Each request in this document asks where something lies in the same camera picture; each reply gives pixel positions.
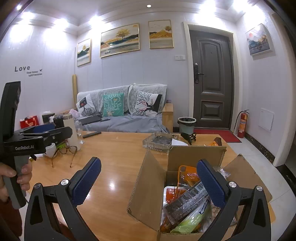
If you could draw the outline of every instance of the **tree print pillow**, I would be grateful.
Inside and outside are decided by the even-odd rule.
[[[94,107],[94,104],[91,100],[91,95],[88,94],[86,97],[84,97],[81,101],[79,101],[76,104],[76,107],[78,109],[78,112],[82,116],[89,116],[95,113],[96,109]]]
[[[104,116],[123,115],[123,93],[103,96]]]
[[[156,116],[162,95],[143,91],[137,92],[137,101],[133,115]]]

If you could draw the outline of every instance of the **doorway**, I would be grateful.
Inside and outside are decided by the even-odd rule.
[[[234,101],[234,70],[227,36],[189,30],[196,127],[230,129]]]

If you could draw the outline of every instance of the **red doormat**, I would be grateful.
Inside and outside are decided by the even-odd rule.
[[[241,141],[229,130],[199,129],[195,128],[196,134],[218,134],[228,143],[241,143]]]

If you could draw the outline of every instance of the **cardboard box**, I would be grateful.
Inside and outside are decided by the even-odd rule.
[[[202,234],[161,233],[160,220],[163,207],[163,189],[177,185],[177,173],[180,165],[195,167],[201,159],[206,159],[212,166],[220,166],[226,147],[175,146],[168,155],[168,168],[164,170],[150,151],[146,152],[133,192],[127,207],[132,217],[158,232],[157,241],[196,241]],[[262,180],[242,155],[238,155],[225,168],[231,173],[228,181],[236,182],[240,187],[253,189],[263,187],[267,202],[272,196]],[[231,237],[234,227],[228,228],[223,240]]]

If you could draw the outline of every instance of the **glass ashtray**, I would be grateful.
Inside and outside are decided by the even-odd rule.
[[[178,140],[178,135],[155,132],[143,140],[143,147],[150,150],[169,152],[172,146],[172,139]]]

